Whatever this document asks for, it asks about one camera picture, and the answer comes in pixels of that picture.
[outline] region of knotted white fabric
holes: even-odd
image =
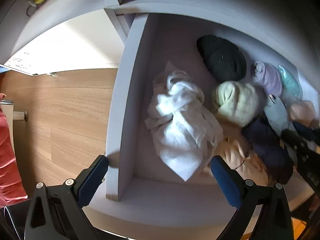
[[[151,130],[156,153],[187,181],[211,160],[217,143],[223,140],[222,128],[203,106],[202,90],[184,71],[158,75],[153,81],[153,93],[145,123]]]

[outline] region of red cloth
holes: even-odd
[[[28,198],[10,141],[7,118],[0,109],[0,208]]]

